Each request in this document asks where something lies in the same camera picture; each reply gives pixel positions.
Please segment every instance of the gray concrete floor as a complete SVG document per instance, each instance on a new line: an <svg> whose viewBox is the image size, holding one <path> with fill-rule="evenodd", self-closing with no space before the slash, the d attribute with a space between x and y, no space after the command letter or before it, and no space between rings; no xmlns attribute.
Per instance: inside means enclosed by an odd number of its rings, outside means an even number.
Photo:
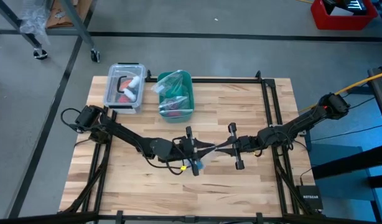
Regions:
<svg viewBox="0 0 382 224"><path fill-rule="evenodd" d="M21 10L13 1L7 3L14 11ZM382 37L379 17L362 31L317 30L309 7L293 0L98 1L89 30ZM0 29L7 29L2 18ZM76 39L49 38L52 45L44 48L50 58L37 61L21 36L0 35L0 218L24 174ZM101 51L101 63L91 62L89 47L82 44L58 111L82 108L92 77L107 75L109 66L118 62L139 62L154 74L183 69L193 76L253 77L261 70L263 77L289 77L298 108L365 78L369 68L382 66L382 44L135 37L93 40ZM351 104L364 99L348 97ZM330 121L321 123L312 131L312 139L381 124L374 101L361 108L339 121L336 129ZM369 149L382 144L380 134L382 129L376 129L350 136L352 139L319 143ZM75 140L76 134L56 117L21 216L57 211ZM348 202L328 199L326 203L331 206L329 216L368 219L353 213L351 207L347 212L333 209L346 207Z"/></svg>

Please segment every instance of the metal cart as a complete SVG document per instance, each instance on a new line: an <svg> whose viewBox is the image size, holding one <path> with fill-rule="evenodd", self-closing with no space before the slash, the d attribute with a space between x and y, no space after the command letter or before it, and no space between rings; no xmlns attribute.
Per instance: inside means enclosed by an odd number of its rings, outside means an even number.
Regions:
<svg viewBox="0 0 382 224"><path fill-rule="evenodd" d="M96 49L95 43L91 39L90 33L87 31L86 26L78 16L71 0L60 0L66 15L71 19L73 26L83 41L85 41L91 48L91 60L94 62L100 62L100 52ZM20 33L21 20L14 14L14 12L7 6L3 0L0 0L0 14ZM28 41L34 48L34 58L43 60L47 58L47 52L43 50L42 44L35 38L34 34L23 34L21 36Z"/></svg>

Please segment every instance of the black floor line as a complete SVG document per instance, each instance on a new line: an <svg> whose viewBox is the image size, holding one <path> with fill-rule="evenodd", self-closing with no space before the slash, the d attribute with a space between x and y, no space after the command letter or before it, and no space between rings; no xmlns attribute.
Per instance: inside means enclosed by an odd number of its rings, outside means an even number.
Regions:
<svg viewBox="0 0 382 224"><path fill-rule="evenodd" d="M196 39L238 39L238 40L288 40L317 42L382 42L382 37L333 37L303 35L254 35L254 34L198 34L169 32L100 32L89 31L92 37L162 37L162 38L196 38ZM0 30L0 34L20 34L16 30ZM72 30L48 30L48 35L77 35Z"/></svg>
<svg viewBox="0 0 382 224"><path fill-rule="evenodd" d="M93 15L93 11L95 8L97 0L93 1L93 4L86 16L85 19L85 26L88 27L91 17ZM39 135L39 139L37 141L36 147L32 153L32 159L29 162L28 168L26 170L26 174L21 182L21 185L19 187L18 193L15 195L14 202L12 204L12 207L10 209L8 218L17 218L21 212L21 208L24 204L26 195L28 193L29 187L32 183L32 179L34 178L37 165L40 161L40 158L42 156L44 146L47 142L47 138L50 134L50 131L53 126L54 119L57 115L58 107L60 106L63 94L65 92L65 89L67 87L69 78L72 73L73 66L75 64L75 61L78 57L78 53L80 50L80 47L82 46L82 38L78 37L77 41L75 42L75 46L73 47L71 56L69 58L67 67L65 68L64 74L61 78L60 84L57 88L57 91L55 92L55 96L53 99L53 102L50 106L49 112L47 114L47 118L44 122L44 125L42 127L42 130Z"/></svg>

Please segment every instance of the black metal frame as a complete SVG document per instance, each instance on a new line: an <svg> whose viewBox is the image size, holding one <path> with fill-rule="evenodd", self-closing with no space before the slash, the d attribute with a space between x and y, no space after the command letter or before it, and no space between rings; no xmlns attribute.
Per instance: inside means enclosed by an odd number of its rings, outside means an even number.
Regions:
<svg viewBox="0 0 382 224"><path fill-rule="evenodd" d="M147 82L156 82L156 78L151 77L150 71L148 71L148 76L146 78ZM260 71L257 72L255 78L243 78L243 79L232 79L232 78L194 78L194 83L257 83L261 84L263 92L264 107L266 109L266 117L268 125L273 125L273 119L271 117L271 110L269 105L267 86L270 87L274 110L276 113L277 124L282 124L281 110L279 107L276 84L274 79L262 79ZM112 120L116 119L116 113L112 113ZM327 218L318 213L312 213L309 205L300 196L297 189L293 183L293 176L291 171L291 163L289 156L285 149L282 149L283 159L286 170L281 166L279 160L279 155L276 147L272 147L273 151L273 162L274 170L276 171L276 181L279 193L279 202L282 212L282 217L276 218L265 218L262 213L256 213L255 217L200 217L200 216L155 216L155 215L123 215L123 211L119 210L116 215L99 215L101 198L103 195L103 187L105 182L105 175L108 166L108 158L111 150L111 140L105 146L105 152L101 164L97 167L98 156L100 153L101 145L96 144L93 153L92 163L90 166L90 173L88 177L88 183L83 189L79 197L74 201L74 203L63 212L58 212L55 215L42 215L35 217L22 217L22 218L9 218L2 219L0 223L29 223L29 224L41 224L41 223L82 223L94 221L96 224L98 220L116 220L116 223L122 224L126 220L149 220L149 221L178 221L184 223L196 223L196 222L253 222L256 224L263 224L263 222L271 223L373 223L373 222L363 222L356 220L346 220L339 218ZM90 191L92 186L96 181L100 179L97 193L95 206L92 212L88 212L88 202L90 201ZM292 208L294 214L287 212L286 199L284 193L284 187L282 181L286 183L291 193ZM83 204L82 212L78 212L78 209ZM303 210L304 214L299 214L299 206Z"/></svg>

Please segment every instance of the red bin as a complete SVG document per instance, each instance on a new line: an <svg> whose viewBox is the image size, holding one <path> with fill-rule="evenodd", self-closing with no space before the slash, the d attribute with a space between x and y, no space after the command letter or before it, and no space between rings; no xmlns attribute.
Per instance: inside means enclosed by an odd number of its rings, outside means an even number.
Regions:
<svg viewBox="0 0 382 224"><path fill-rule="evenodd" d="M330 16L322 0L315 0L311 5L315 25L327 30L362 30L378 13L371 0L363 0L367 13L365 16Z"/></svg>

